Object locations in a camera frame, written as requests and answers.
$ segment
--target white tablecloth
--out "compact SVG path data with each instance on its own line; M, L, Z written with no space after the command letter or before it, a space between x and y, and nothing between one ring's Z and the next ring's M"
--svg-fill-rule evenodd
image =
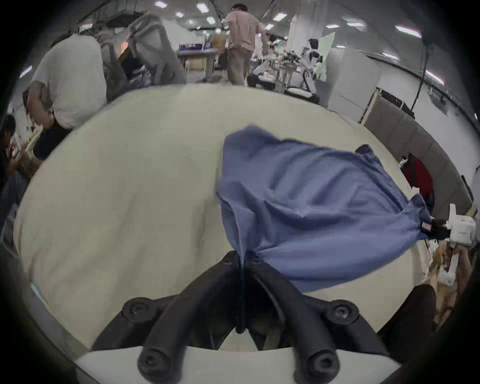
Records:
M369 144L412 196L394 158L367 129L320 106L229 85L126 94L40 167L15 224L24 270L85 346L128 299L179 293L231 249L215 180L225 136L250 123L342 150ZM425 251L419 242L367 276L311 295L356 303L378 330L412 290Z

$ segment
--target cable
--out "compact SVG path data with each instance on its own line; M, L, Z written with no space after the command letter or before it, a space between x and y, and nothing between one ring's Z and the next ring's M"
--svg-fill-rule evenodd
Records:
M427 71L427 61L428 61L428 48L426 47L425 48L425 61L423 63L423 73L422 73L421 79L420 79L419 90L417 92L417 95L415 96L415 100L413 100L412 108L410 108L410 110L412 112L413 112L413 107L415 106L415 103L417 102L417 99L419 98L421 86L423 85L423 80L425 79L425 72Z

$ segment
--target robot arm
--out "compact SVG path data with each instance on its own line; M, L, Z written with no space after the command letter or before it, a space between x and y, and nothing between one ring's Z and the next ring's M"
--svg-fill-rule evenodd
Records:
M456 280L456 268L460 257L460 249L456 245L465 247L474 245L475 220L469 216L457 215L455 204L450 204L450 214L447 221L433 219L432 224L423 222L421 230L434 239L449 239L450 247L453 248L452 257L448 266L440 266L438 281L452 286Z

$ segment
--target blue cloth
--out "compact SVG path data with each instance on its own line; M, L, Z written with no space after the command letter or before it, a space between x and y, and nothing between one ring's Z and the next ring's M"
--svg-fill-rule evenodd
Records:
M337 151L255 126L225 138L216 193L241 259L255 252L303 292L387 264L432 222L422 197L408 201L368 145Z

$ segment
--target man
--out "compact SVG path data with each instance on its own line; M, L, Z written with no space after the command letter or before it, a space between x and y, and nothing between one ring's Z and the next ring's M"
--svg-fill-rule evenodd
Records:
M230 30L228 44L228 80L233 85L244 85L250 69L250 59L255 50L255 36L262 36L263 55L268 54L264 26L250 13L247 6L235 4L225 18Z
M53 116L42 102L45 87L53 103ZM72 129L106 104L106 94L99 43L91 36L60 36L40 62L28 92L28 113L44 129L34 155L47 158Z
M28 143L22 145L15 160L9 161L7 157L7 148L10 146L15 129L15 118L7 115L0 128L0 231L12 205L20 203L28 185L27 181L15 172Z

